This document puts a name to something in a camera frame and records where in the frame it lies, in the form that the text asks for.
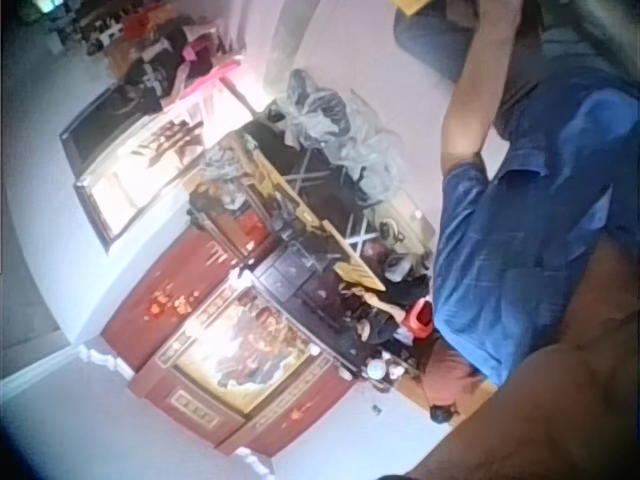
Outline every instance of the red wooden cabinet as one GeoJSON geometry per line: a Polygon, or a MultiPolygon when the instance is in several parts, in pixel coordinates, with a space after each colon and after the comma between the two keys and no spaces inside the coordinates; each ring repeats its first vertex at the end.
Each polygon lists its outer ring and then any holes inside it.
{"type": "Polygon", "coordinates": [[[193,227],[163,253],[120,305],[102,337],[135,372],[227,279],[236,260],[193,227]]]}
{"type": "Polygon", "coordinates": [[[230,280],[130,388],[223,453],[248,447],[271,457],[351,388],[329,355],[309,353],[310,343],[253,285],[230,280]]]}

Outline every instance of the blue denim shirt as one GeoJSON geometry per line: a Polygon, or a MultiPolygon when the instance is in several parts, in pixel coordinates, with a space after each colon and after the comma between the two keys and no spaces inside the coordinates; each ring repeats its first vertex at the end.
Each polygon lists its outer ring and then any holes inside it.
{"type": "Polygon", "coordinates": [[[494,179],[445,178],[434,267],[436,327],[497,385],[551,341],[603,230],[640,244],[637,92],[581,72],[523,103],[494,179]]]}

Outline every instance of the framed picture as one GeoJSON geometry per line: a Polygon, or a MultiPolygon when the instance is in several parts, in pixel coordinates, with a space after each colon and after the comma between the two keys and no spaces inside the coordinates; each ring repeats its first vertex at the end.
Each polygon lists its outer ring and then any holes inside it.
{"type": "Polygon", "coordinates": [[[203,327],[172,368],[241,415],[308,358],[308,339],[250,286],[203,327]]]}

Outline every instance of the red cabinet door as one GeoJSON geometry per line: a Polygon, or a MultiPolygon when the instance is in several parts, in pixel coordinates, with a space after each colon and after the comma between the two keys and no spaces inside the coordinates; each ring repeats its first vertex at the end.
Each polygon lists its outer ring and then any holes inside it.
{"type": "Polygon", "coordinates": [[[213,446],[238,430],[245,419],[213,401],[168,370],[145,397],[166,415],[213,446]]]}
{"type": "Polygon", "coordinates": [[[354,384],[332,365],[246,446],[272,458],[320,420],[354,384]]]}
{"type": "Polygon", "coordinates": [[[120,305],[103,338],[140,371],[190,311],[226,280],[234,263],[210,234],[187,228],[120,305]]]}

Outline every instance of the clear plastic bag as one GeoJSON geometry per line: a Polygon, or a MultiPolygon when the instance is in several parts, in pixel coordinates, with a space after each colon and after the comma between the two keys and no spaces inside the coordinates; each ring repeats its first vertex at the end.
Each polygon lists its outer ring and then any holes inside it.
{"type": "Polygon", "coordinates": [[[355,92],[347,100],[351,133],[327,149],[332,163],[344,165],[368,197],[376,204],[393,198],[402,184],[402,141],[382,125],[371,106],[355,92]]]}
{"type": "Polygon", "coordinates": [[[364,193],[359,202],[373,205],[395,196],[402,182],[402,141],[364,99],[352,91],[345,101],[296,69],[277,102],[288,134],[306,148],[322,148],[332,163],[344,166],[364,193]]]}
{"type": "Polygon", "coordinates": [[[319,88],[304,70],[291,72],[287,93],[277,102],[287,117],[288,130],[306,148],[322,148],[351,130],[342,97],[334,90],[319,88]]]}

